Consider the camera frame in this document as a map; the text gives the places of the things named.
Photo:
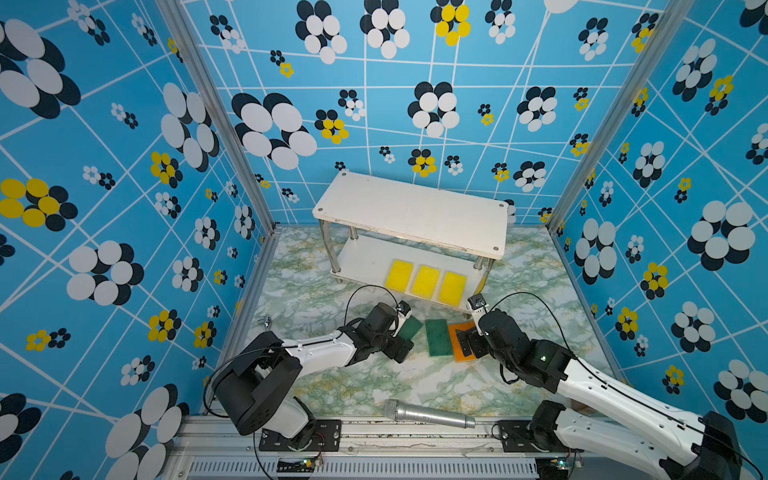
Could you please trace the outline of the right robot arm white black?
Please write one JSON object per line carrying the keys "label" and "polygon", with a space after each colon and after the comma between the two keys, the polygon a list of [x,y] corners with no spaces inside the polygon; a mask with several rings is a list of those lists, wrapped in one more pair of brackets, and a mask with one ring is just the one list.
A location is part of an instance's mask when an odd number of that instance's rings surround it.
{"label": "right robot arm white black", "polygon": [[584,404],[592,419],[546,400],[527,430],[540,450],[588,451],[656,479],[739,479],[744,459],[733,423],[656,400],[613,379],[546,339],[531,339],[507,313],[480,306],[471,313],[481,346],[525,384]]}

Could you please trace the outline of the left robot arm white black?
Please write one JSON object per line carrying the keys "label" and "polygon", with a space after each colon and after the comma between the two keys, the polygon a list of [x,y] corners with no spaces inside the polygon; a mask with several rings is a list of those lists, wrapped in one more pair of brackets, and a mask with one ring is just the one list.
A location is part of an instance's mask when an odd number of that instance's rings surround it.
{"label": "left robot arm white black", "polygon": [[240,435],[268,430],[302,448],[314,434],[316,418],[292,395],[296,381],[362,363],[379,353],[403,362],[413,342],[400,337],[399,331],[410,317],[408,303],[391,307],[380,302],[366,317],[328,335],[287,341],[271,331],[262,333],[213,376],[213,396]]}

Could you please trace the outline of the yellow sponge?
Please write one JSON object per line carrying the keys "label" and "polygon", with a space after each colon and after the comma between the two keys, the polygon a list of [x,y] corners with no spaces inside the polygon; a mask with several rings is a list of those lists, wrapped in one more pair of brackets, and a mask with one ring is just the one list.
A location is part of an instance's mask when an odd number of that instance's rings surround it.
{"label": "yellow sponge", "polygon": [[463,300],[466,283],[465,275],[446,271],[438,293],[438,301],[445,305],[459,307]]}
{"label": "yellow sponge", "polygon": [[421,265],[411,285],[411,294],[423,299],[432,299],[440,277],[441,271],[439,269]]}
{"label": "yellow sponge", "polygon": [[394,260],[387,274],[385,287],[392,291],[405,293],[411,279],[414,264],[404,260]]}

